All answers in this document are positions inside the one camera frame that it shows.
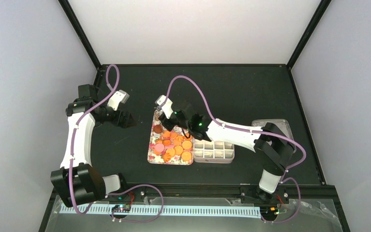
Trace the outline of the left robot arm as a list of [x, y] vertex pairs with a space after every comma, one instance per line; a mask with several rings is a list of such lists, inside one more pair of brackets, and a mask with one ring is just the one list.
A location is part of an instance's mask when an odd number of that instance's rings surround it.
[[95, 126], [104, 122], [121, 128], [136, 124], [129, 112], [118, 108], [129, 98], [125, 91], [118, 90], [105, 100], [99, 100], [94, 85], [81, 85], [78, 93], [79, 97], [66, 108], [69, 131], [64, 158], [60, 168], [50, 176], [54, 189], [67, 207], [103, 200], [124, 186], [122, 174], [102, 176], [92, 167], [91, 139]]

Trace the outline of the floral cookie tray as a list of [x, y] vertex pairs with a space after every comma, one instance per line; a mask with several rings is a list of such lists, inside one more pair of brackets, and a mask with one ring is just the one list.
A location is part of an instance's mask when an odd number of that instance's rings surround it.
[[[169, 165], [192, 164], [194, 161], [194, 138], [187, 130], [176, 126], [172, 131], [168, 131], [162, 126], [162, 133], [154, 133], [153, 127], [161, 124], [158, 119], [161, 114], [162, 113], [157, 110], [154, 111], [147, 155], [148, 162], [151, 164]], [[154, 152], [156, 144], [164, 144], [165, 150], [162, 153], [156, 154]]]

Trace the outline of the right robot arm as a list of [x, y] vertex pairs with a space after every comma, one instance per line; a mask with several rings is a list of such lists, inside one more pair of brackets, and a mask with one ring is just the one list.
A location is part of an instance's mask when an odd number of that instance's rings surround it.
[[256, 153], [257, 162], [263, 165], [257, 198], [264, 203], [274, 198], [296, 150], [295, 142], [277, 125], [269, 121], [250, 127], [212, 119], [194, 110], [168, 112], [170, 117], [166, 111], [154, 111], [149, 155], [155, 163], [189, 163], [197, 150], [201, 161], [211, 158], [220, 163], [227, 155], [234, 156], [236, 145], [241, 146]]

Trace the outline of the pink divided cookie tin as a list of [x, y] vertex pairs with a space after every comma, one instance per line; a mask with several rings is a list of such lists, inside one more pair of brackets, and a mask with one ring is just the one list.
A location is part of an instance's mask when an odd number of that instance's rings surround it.
[[194, 162], [232, 163], [235, 157], [234, 145], [222, 141], [195, 140], [193, 143]]

